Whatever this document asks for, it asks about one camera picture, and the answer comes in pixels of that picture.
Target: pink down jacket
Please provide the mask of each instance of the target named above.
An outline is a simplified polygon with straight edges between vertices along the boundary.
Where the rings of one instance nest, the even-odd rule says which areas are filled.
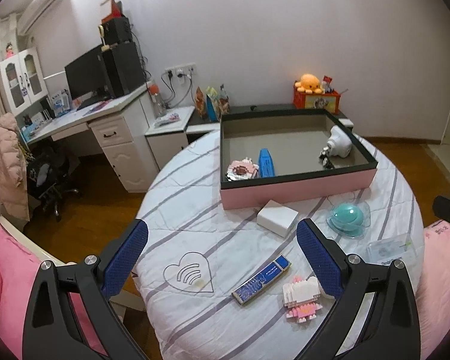
[[[10,215],[28,221],[27,169],[16,131],[12,114],[0,117],[0,200]]]

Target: white box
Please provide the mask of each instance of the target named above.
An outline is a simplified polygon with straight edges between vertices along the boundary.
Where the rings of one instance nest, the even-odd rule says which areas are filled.
[[[298,214],[297,211],[270,200],[258,213],[257,223],[285,238],[296,224]]]

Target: round table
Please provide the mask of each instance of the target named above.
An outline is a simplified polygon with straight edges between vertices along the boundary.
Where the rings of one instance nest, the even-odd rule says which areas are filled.
[[[373,145],[378,160],[370,188],[327,198],[287,203],[300,218],[312,218],[346,254],[366,260],[369,242],[409,233],[416,258],[405,261],[416,291],[424,253],[423,223],[402,174]],[[296,242],[257,225],[257,208],[225,211],[220,203],[220,133],[210,133],[177,154],[157,176],[137,218],[149,228],[134,280],[145,299],[164,360],[293,359],[322,323],[333,300],[303,324],[286,319],[282,285],[312,270]],[[371,225],[360,240],[338,236],[326,218],[332,205],[351,199],[370,206]],[[230,293],[278,255],[292,265],[264,293],[240,306]],[[350,349],[371,304],[367,294],[340,352]]]

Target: black monitor screen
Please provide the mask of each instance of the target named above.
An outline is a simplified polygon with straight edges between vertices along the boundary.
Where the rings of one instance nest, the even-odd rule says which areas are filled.
[[[98,59],[101,54],[99,45],[65,66],[72,99],[102,89],[106,85],[101,62]]]

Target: orange octopus plush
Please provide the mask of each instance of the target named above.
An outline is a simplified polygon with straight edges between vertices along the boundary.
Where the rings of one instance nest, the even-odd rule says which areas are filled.
[[[305,92],[308,95],[313,93],[321,95],[323,93],[320,81],[313,74],[304,74],[300,81],[295,83],[296,90],[299,92]]]

